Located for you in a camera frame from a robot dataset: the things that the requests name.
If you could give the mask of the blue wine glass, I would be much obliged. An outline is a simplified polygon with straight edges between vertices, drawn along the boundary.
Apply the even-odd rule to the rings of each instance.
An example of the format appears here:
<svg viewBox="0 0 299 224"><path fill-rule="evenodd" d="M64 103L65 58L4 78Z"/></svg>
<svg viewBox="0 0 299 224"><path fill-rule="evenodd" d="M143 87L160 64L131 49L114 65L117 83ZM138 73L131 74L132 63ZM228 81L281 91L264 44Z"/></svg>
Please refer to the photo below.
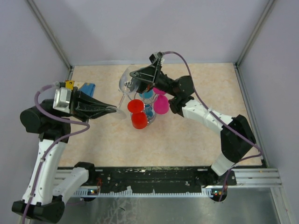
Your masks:
<svg viewBox="0 0 299 224"><path fill-rule="evenodd" d="M153 91L140 93L139 96L144 99L149 99L153 96Z"/></svg>

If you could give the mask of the clear wine glass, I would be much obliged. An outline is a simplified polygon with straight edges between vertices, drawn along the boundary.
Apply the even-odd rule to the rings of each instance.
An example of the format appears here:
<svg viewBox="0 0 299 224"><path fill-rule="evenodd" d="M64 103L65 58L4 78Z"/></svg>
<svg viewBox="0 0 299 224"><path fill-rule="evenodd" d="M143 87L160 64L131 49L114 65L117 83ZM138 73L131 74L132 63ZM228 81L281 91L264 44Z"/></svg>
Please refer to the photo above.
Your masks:
<svg viewBox="0 0 299 224"><path fill-rule="evenodd" d="M125 112L121 110L121 105L125 97L128 97L133 92L136 92L139 87L139 80L130 76L130 73L136 70L138 70L138 67L135 65L128 66L119 80L119 91L122 92L122 97L115 113L115 116L118 119L126 118Z"/></svg>

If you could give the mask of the pink wine glass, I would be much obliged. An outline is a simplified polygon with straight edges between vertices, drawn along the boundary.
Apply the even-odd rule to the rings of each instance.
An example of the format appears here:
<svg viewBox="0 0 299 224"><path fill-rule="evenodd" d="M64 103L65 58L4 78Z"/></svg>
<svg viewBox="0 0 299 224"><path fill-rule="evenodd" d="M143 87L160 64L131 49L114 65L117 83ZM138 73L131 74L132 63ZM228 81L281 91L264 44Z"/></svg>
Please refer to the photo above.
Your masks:
<svg viewBox="0 0 299 224"><path fill-rule="evenodd" d="M166 114L169 111L168 98L166 93L157 88L153 88L153 91L157 94L157 99L154 102L154 111L157 114Z"/></svg>

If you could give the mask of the red wine glass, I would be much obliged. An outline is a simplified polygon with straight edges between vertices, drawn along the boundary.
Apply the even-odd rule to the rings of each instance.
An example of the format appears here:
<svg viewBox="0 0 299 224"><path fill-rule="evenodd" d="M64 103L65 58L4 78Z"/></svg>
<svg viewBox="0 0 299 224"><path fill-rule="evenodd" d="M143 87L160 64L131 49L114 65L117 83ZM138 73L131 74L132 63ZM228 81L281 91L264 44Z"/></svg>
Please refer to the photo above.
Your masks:
<svg viewBox="0 0 299 224"><path fill-rule="evenodd" d="M134 128L143 129L147 126L148 120L144 110L144 103L139 99L133 99L127 106L131 113L131 122Z"/></svg>

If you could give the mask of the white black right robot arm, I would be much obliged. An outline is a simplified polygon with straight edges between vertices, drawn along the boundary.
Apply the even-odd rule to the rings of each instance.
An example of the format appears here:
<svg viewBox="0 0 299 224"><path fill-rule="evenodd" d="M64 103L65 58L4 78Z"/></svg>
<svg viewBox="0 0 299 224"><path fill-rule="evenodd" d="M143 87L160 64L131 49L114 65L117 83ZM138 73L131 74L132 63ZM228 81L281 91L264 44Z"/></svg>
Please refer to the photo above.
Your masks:
<svg viewBox="0 0 299 224"><path fill-rule="evenodd" d="M129 73L137 84L136 91L145 93L157 88L172 95L169 105L174 114L195 120L219 135L221 153L210 166L208 177L215 185L222 183L225 174L256 144L248 120L242 115L231 117L208 108L192 97L195 90L191 75L172 79L162 72L161 58L152 59L151 62L147 67Z"/></svg>

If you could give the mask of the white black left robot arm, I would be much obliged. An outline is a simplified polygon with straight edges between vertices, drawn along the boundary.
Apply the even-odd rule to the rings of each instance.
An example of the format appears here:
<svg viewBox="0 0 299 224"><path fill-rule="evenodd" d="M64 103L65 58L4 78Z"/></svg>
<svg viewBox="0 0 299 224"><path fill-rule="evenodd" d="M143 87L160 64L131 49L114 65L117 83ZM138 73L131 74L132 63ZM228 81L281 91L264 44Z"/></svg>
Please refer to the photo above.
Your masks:
<svg viewBox="0 0 299 224"><path fill-rule="evenodd" d="M20 114L20 120L28 133L38 134L38 155L28 187L22 199L13 203L12 212L21 216L21 223L34 219L56 224L73 193L97 180L94 164L78 162L66 179L54 186L69 138L87 131L89 120L116 113L118 108L77 88L66 88L64 83L42 87L34 102Z"/></svg>

